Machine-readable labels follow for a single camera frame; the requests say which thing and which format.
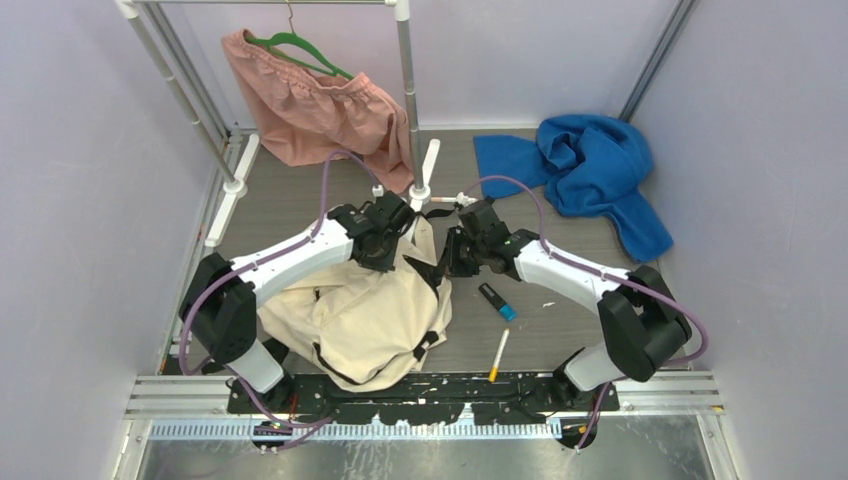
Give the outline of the cream canvas backpack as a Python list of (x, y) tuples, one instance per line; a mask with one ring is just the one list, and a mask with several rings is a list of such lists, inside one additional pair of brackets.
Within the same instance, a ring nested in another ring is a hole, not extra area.
[(387, 389), (422, 368), (444, 343), (452, 284), (437, 266), (434, 232), (419, 220), (386, 273), (354, 261), (282, 290), (258, 309), (264, 331), (320, 368), (341, 389)]

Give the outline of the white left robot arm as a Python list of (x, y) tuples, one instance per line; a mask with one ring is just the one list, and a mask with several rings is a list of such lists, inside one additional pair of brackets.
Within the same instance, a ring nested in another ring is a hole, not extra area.
[(253, 389), (255, 403), (269, 413), (285, 409), (292, 397), (281, 361), (258, 340), (257, 310), (281, 290), (337, 264), (387, 272), (400, 238), (418, 212), (395, 193), (387, 192), (361, 207), (343, 204), (322, 213), (302, 233), (259, 252), (227, 260), (213, 252), (204, 257), (191, 279), (179, 313), (179, 361), (194, 375), (186, 359), (190, 339), (210, 359), (230, 370)]

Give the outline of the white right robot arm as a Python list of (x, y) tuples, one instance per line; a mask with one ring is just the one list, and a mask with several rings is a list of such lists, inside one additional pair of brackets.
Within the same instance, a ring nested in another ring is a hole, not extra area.
[(556, 400), (565, 409), (582, 409), (594, 389), (608, 382), (649, 380), (691, 339), (692, 326), (656, 269), (606, 267), (559, 249), (538, 233), (512, 231), (490, 199), (458, 194), (450, 201), (459, 219), (443, 255), (450, 275), (470, 277), (487, 267), (552, 290), (599, 319), (602, 342), (578, 350), (555, 371)]

